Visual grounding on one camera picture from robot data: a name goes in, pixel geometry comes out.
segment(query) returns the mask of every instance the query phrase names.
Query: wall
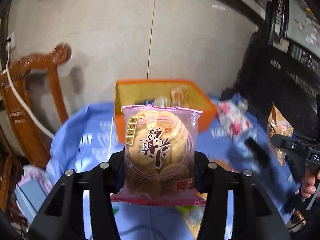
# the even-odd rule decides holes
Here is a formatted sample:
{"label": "wall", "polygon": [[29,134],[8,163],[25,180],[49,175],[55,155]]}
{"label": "wall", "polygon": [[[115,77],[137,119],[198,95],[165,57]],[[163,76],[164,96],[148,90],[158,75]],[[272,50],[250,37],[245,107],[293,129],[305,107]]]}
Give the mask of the wall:
{"label": "wall", "polygon": [[[13,58],[48,53],[60,42],[72,57],[59,68],[69,115],[113,100],[122,78],[188,78],[206,93],[232,86],[256,26],[217,0],[13,0]],[[31,73],[36,116],[60,122],[45,73]]]}

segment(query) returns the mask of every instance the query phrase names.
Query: orange box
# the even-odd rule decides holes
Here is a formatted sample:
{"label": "orange box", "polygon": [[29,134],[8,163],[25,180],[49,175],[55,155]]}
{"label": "orange box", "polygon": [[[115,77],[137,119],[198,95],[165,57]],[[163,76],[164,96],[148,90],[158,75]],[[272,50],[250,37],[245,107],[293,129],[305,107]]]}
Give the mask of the orange box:
{"label": "orange box", "polygon": [[188,108],[203,111],[198,120],[199,132],[206,131],[217,113],[217,107],[192,81],[181,79],[117,80],[115,94],[115,122],[118,140],[124,143],[124,116],[122,106],[135,105],[148,98],[170,98],[171,90],[184,88]]}

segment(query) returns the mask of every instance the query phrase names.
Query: hand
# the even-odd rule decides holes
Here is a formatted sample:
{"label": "hand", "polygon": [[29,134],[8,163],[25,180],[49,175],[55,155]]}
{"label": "hand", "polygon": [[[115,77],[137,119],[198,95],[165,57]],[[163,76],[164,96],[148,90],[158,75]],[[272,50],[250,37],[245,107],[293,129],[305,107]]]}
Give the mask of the hand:
{"label": "hand", "polygon": [[[320,171],[318,171],[317,173],[317,179],[320,180]],[[311,197],[311,195],[316,191],[316,187],[314,186],[315,183],[316,183],[316,176],[312,173],[311,167],[308,166],[306,168],[305,176],[302,179],[301,193],[303,197],[305,198]]]}

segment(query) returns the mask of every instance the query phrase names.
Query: silver bolt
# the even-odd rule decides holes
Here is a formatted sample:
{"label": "silver bolt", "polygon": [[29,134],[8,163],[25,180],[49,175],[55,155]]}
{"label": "silver bolt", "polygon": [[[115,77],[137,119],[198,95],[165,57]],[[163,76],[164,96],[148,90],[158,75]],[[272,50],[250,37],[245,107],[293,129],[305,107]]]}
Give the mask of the silver bolt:
{"label": "silver bolt", "polygon": [[208,163],[208,167],[210,169],[216,169],[218,167],[217,163],[214,163],[214,162],[209,162]]}
{"label": "silver bolt", "polygon": [[107,163],[107,162],[100,163],[100,168],[106,169],[106,168],[108,168],[108,167],[109,167],[109,163]]}
{"label": "silver bolt", "polygon": [[251,171],[249,170],[244,170],[243,171],[244,176],[250,177],[252,175]]}
{"label": "silver bolt", "polygon": [[71,176],[73,174],[73,170],[72,169],[68,169],[65,171],[65,173],[67,176]]}

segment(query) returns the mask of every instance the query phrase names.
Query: wall outlet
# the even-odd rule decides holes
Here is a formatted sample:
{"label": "wall outlet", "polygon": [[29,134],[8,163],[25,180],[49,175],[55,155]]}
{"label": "wall outlet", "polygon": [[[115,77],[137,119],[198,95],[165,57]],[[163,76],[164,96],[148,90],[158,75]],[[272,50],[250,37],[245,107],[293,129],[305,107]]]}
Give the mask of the wall outlet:
{"label": "wall outlet", "polygon": [[8,37],[7,37],[7,41],[10,40],[11,42],[11,50],[14,50],[16,48],[16,41],[15,41],[15,37],[14,37],[14,32],[11,33]]}

